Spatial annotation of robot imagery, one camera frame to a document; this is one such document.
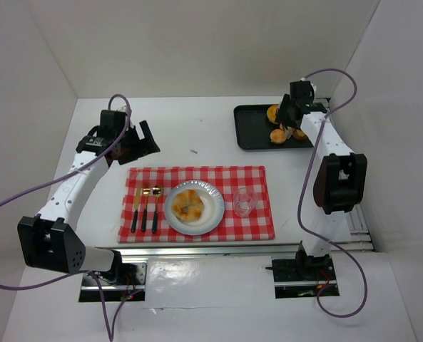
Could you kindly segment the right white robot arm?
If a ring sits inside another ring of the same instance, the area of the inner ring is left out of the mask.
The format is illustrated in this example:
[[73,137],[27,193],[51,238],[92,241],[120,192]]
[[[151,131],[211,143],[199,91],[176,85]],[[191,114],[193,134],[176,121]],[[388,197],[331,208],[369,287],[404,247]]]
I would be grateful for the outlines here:
[[315,280],[328,270],[330,244],[346,214],[362,201],[367,158],[349,148],[333,127],[326,110],[315,104],[315,87],[305,79],[290,83],[290,92],[280,102],[277,120],[302,131],[314,145],[312,158],[318,164],[311,187],[318,207],[317,217],[300,242],[295,255],[296,272],[303,280]]

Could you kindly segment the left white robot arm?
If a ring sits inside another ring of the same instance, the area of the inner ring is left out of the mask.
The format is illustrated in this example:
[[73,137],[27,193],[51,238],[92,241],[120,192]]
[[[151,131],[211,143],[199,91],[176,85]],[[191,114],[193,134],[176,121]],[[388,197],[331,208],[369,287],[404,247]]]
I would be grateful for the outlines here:
[[18,234],[27,266],[77,274],[93,271],[113,279],[124,272],[122,256],[113,249],[87,247],[76,234],[83,208],[111,164],[124,165],[159,152],[146,121],[142,135],[126,122],[126,113],[102,110],[100,123],[76,147],[67,179],[33,217],[22,217]]

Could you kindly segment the large brown bagel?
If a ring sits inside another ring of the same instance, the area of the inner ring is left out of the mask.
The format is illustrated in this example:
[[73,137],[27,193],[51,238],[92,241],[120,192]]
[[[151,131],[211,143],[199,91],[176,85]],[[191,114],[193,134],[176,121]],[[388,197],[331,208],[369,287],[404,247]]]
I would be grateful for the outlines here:
[[192,222],[200,219],[204,204],[195,190],[185,190],[173,198],[171,209],[179,220]]

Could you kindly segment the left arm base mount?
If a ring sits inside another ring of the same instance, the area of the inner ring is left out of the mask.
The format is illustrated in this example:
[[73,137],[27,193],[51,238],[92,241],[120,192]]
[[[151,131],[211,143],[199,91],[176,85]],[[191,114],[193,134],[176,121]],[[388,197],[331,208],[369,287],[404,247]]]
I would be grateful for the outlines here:
[[[105,301],[145,301],[147,270],[146,261],[137,261],[125,264],[122,271],[115,276],[96,272]],[[88,274],[83,275],[78,301],[80,303],[96,303],[100,300],[97,281]]]

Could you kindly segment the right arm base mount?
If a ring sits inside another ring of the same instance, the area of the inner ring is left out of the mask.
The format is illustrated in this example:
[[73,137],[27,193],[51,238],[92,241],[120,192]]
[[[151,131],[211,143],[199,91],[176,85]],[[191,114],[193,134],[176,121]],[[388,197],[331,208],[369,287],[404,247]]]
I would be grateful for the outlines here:
[[273,259],[265,269],[272,273],[276,299],[313,298],[321,290],[321,296],[340,295],[331,259],[324,266],[304,271],[294,259]]

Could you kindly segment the glazed ring donut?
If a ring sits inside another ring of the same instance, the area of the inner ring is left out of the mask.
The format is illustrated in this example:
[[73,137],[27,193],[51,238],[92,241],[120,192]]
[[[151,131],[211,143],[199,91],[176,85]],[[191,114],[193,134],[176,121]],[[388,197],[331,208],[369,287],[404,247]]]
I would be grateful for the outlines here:
[[271,105],[267,109],[267,112],[266,112],[267,119],[275,125],[279,124],[279,121],[277,119],[278,111],[279,111],[279,105]]

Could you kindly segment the silver metal tongs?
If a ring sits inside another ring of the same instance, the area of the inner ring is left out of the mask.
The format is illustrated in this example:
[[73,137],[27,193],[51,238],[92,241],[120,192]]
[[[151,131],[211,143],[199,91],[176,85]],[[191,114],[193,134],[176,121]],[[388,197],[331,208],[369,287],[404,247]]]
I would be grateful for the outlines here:
[[288,140],[288,139],[290,139],[291,137],[292,137],[292,132],[294,131],[295,129],[294,128],[292,128],[292,127],[290,127],[290,130],[286,130],[286,131],[284,131],[284,130],[282,130],[283,132],[284,132],[284,134],[285,134],[285,138]]

